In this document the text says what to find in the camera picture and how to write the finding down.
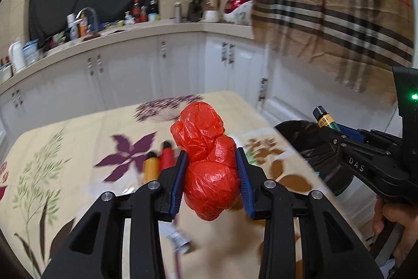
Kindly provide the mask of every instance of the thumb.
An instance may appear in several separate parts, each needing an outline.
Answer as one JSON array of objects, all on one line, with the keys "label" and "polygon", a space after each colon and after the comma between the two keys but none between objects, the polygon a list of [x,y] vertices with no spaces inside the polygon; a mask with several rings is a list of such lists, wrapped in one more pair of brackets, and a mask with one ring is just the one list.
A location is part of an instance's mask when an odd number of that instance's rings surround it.
[{"label": "thumb", "polygon": [[386,204],[383,206],[383,215],[389,221],[400,223],[402,226],[411,226],[417,217],[417,207],[407,204]]}]

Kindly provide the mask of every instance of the chrome faucet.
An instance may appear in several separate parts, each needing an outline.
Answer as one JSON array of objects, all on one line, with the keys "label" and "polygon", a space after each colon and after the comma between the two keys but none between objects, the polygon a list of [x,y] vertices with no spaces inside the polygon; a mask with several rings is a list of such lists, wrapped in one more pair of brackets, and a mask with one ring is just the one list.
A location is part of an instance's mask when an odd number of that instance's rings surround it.
[{"label": "chrome faucet", "polygon": [[81,22],[81,14],[85,12],[85,16],[87,17],[87,25],[91,25],[91,34],[96,34],[99,32],[99,18],[97,17],[97,12],[95,9],[87,7],[82,9],[75,20],[75,23],[78,24]]}]

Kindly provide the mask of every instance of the red plastic bag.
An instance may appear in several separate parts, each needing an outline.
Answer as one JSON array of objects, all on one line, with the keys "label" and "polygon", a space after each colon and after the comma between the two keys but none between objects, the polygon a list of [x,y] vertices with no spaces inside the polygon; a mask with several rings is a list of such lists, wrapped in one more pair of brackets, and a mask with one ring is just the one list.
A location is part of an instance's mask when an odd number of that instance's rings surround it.
[{"label": "red plastic bag", "polygon": [[171,126],[190,164],[184,181],[185,202],[199,218],[212,221],[234,205],[240,194],[235,142],[224,135],[223,121],[204,102],[189,104]]}]

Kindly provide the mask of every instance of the table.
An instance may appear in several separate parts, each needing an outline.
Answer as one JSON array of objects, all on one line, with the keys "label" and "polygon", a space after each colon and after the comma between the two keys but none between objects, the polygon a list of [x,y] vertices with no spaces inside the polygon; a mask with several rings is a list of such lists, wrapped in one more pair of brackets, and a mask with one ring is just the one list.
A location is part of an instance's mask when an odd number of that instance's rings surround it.
[{"label": "table", "polygon": [[[34,278],[40,277],[62,240],[101,193],[120,195],[130,186],[142,185],[145,153],[160,150],[163,141],[172,140],[169,128],[180,111],[199,100],[213,106],[224,121],[225,133],[237,146],[244,146],[250,162],[261,166],[268,178],[301,193],[319,189],[338,208],[304,159],[233,92],[182,96],[99,112],[26,132],[0,170],[0,228]],[[124,278],[129,278],[129,223],[123,247]],[[180,257],[182,277],[257,278],[263,225],[263,221],[249,220],[239,204],[206,222],[183,202],[178,226],[192,239],[194,250]],[[297,223],[295,230],[300,269]],[[161,247],[166,273],[175,278],[173,248],[166,237],[161,237]]]}]

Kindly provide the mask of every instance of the metal screw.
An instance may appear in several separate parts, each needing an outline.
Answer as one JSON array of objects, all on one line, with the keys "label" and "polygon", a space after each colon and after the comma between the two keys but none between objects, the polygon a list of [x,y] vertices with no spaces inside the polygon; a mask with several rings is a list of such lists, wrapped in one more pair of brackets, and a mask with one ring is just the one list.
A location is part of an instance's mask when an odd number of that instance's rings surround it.
[{"label": "metal screw", "polygon": [[322,199],[323,197],[323,194],[320,191],[313,191],[311,195],[314,199],[317,199],[317,200]]},{"label": "metal screw", "polygon": [[157,189],[160,183],[158,181],[151,181],[147,186],[149,189]]},{"label": "metal screw", "polygon": [[276,182],[273,180],[265,180],[264,181],[264,186],[267,188],[274,188],[276,187]]},{"label": "metal screw", "polygon": [[102,200],[103,201],[109,201],[113,197],[113,194],[107,191],[106,193],[102,194]]}]

